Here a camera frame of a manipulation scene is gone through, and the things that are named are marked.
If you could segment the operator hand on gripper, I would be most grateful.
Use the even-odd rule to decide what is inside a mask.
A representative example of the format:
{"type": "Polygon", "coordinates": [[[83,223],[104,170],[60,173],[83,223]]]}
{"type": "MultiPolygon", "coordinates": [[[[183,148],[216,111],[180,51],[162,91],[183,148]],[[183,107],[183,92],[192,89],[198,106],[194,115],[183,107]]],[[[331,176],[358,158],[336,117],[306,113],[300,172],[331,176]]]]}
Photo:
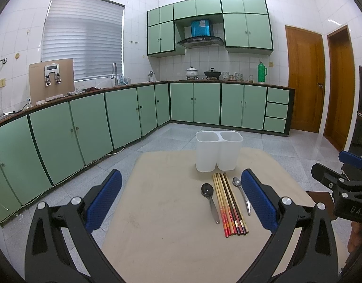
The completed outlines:
{"type": "Polygon", "coordinates": [[[362,224],[351,222],[351,234],[347,243],[349,253],[354,252],[362,244],[362,224]]]}

